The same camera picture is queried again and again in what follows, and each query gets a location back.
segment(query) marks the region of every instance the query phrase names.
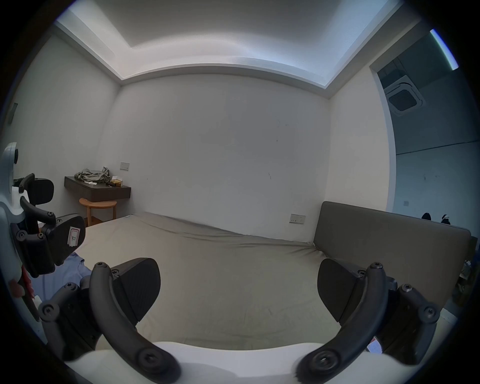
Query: ceiling cove lighting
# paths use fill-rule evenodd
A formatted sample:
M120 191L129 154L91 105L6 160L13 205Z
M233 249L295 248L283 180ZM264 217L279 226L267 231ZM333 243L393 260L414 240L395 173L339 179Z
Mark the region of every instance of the ceiling cove lighting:
M432 34L432 36L435 39L435 41L437 42L438 46L442 50L445 58L448 61L448 64L450 64L450 68L452 68L452 70L457 69L458 64L457 64L455 58L453 57L452 52L450 52L450 50L448 49L447 44L445 44L445 42L442 40L442 38L440 36L438 36L437 31L435 31L434 29L432 29L430 31L430 33Z

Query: ceiling air conditioner vent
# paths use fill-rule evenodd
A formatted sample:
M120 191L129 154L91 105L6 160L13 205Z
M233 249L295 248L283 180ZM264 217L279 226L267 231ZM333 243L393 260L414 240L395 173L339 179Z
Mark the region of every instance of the ceiling air conditioner vent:
M397 116L425 105L425 99L408 76L402 76L385 88L388 106Z

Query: dark wooden shelf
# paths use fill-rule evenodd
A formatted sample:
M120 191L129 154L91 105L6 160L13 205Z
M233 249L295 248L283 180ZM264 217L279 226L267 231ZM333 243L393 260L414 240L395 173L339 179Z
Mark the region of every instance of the dark wooden shelf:
M87 184L77 180L73 176L65 176L64 187L91 202L130 199L132 189L123 185L122 187L109 187L105 183L97 185Z

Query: gray cloth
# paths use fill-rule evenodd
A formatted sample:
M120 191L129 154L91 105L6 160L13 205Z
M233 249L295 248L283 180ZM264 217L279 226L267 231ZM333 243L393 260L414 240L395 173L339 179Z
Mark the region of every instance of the gray cloth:
M92 271L84 265L84 260L75 252L68 256L62 265L55 267L55 271L46 275L32 278L32 288L42 301L50 300L57 291L67 283L80 285L80 280L90 276Z
M97 183L106 183L112 179L107 167L103 167L101 171L91 171L85 168L83 171L75 173L75 178L82 181L94 181Z
M137 325L152 342L262 349L326 343L340 329L318 296L324 256L307 243L141 213L88 227L77 253L89 268L156 260L160 293Z

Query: wooden stool leg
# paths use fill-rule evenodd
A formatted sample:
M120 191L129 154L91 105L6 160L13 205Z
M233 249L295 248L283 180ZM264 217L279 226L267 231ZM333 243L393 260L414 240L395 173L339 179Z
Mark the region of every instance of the wooden stool leg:
M92 225L92 209L87 207L87 227Z

